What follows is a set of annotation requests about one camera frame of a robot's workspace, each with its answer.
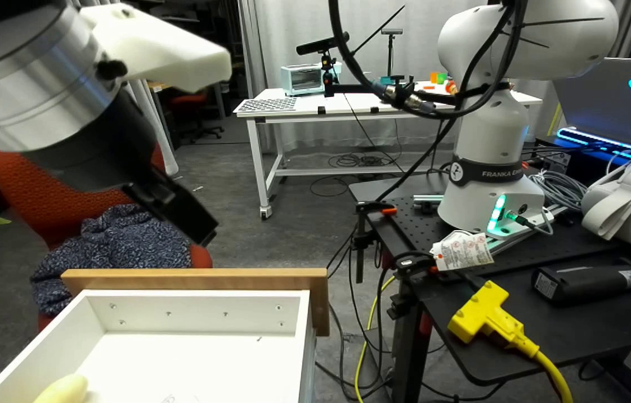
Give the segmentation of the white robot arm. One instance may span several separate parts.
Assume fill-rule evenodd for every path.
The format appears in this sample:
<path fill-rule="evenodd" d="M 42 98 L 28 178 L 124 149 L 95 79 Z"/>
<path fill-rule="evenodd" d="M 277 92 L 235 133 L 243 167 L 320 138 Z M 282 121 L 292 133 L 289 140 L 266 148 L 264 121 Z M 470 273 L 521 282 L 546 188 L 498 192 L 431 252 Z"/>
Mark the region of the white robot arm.
<path fill-rule="evenodd" d="M 485 231 L 499 198 L 534 212 L 544 204 L 520 166 L 526 109 L 511 83 L 577 76 L 615 36 L 609 0 L 502 0 L 450 16 L 440 34 L 456 93 L 435 103 L 405 84 L 364 86 L 404 111 L 462 122 L 440 215 Z M 84 192 L 121 188 L 200 244 L 217 222 L 153 166 L 155 129 L 125 84 L 149 79 L 196 92 L 229 76 L 225 46 L 125 2 L 0 0 L 0 152 Z"/>

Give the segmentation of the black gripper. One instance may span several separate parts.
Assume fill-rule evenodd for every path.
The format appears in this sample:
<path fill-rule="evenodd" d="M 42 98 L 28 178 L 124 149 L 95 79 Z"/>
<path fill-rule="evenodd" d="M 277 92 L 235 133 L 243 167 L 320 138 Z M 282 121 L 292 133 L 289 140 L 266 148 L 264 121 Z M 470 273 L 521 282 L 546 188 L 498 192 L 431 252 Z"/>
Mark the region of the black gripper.
<path fill-rule="evenodd" d="M 153 126 L 132 95 L 121 92 L 75 137 L 28 152 L 28 158 L 82 192 L 120 188 L 158 220 L 207 247 L 217 235 L 217 220 L 153 161 L 155 152 Z"/>

